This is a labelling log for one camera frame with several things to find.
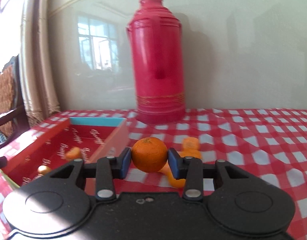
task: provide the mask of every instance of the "table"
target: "table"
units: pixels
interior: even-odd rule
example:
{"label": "table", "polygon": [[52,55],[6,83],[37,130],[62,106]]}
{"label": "table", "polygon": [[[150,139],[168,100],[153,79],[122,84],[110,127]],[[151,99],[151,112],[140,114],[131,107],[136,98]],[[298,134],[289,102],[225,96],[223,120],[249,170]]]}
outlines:
{"label": "table", "polygon": [[[226,159],[244,170],[280,187],[296,205],[288,233],[307,240],[307,110],[293,109],[187,109],[178,123],[151,126],[135,119],[135,110],[66,111],[45,120],[29,132],[41,135],[57,120],[71,116],[125,117],[129,146],[144,137],[157,137],[167,147],[181,150],[187,136],[199,138],[204,163]],[[125,180],[115,180],[116,192],[179,191],[170,187],[166,176],[144,173],[132,164]],[[214,190],[204,179],[204,194]],[[11,191],[0,176],[0,230],[10,230],[4,220],[2,200]]]}

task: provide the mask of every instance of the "screw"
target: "screw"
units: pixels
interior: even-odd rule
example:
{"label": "screw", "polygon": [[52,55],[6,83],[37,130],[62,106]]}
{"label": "screw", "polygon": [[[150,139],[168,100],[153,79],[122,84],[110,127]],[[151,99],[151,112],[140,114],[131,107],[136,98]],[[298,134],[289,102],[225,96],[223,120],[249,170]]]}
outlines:
{"label": "screw", "polygon": [[136,202],[141,205],[141,204],[144,204],[146,201],[143,198],[140,198],[140,199],[137,199]]}
{"label": "screw", "polygon": [[98,197],[109,198],[113,195],[113,192],[110,189],[102,189],[98,191],[97,195]]}
{"label": "screw", "polygon": [[153,202],[154,199],[153,199],[152,197],[147,197],[147,198],[145,199],[145,201],[147,201],[147,202]]}
{"label": "screw", "polygon": [[192,198],[195,198],[195,197],[199,197],[201,195],[201,191],[200,190],[197,190],[197,189],[188,189],[186,192],[185,192],[185,195],[187,197],[192,197]]}

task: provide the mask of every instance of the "chair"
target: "chair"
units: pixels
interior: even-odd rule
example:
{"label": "chair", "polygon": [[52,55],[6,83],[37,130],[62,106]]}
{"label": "chair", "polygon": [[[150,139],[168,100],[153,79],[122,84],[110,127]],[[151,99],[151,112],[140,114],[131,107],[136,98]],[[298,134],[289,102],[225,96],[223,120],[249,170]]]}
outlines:
{"label": "chair", "polygon": [[0,74],[0,130],[7,140],[0,149],[29,130],[19,78],[19,60],[12,57]]}

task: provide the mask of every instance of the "white wall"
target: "white wall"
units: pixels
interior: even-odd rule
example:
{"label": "white wall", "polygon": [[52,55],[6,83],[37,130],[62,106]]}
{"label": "white wall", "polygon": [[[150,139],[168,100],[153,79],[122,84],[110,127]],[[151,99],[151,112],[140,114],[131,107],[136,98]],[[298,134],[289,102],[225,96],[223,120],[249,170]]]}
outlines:
{"label": "white wall", "polygon": [[[307,108],[307,0],[164,0],[183,24],[187,107]],[[51,0],[49,42],[63,109],[135,107],[125,27],[138,0]],[[81,63],[77,16],[119,29],[120,72]]]}

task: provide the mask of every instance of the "mandarin orange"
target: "mandarin orange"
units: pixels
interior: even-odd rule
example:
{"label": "mandarin orange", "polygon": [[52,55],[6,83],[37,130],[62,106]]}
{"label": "mandarin orange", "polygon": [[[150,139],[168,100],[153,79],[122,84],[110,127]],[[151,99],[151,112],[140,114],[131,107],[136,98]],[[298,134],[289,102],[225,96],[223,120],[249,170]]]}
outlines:
{"label": "mandarin orange", "polygon": [[137,141],[131,149],[134,165],[144,172],[157,172],[168,159],[167,146],[158,138],[147,137]]}

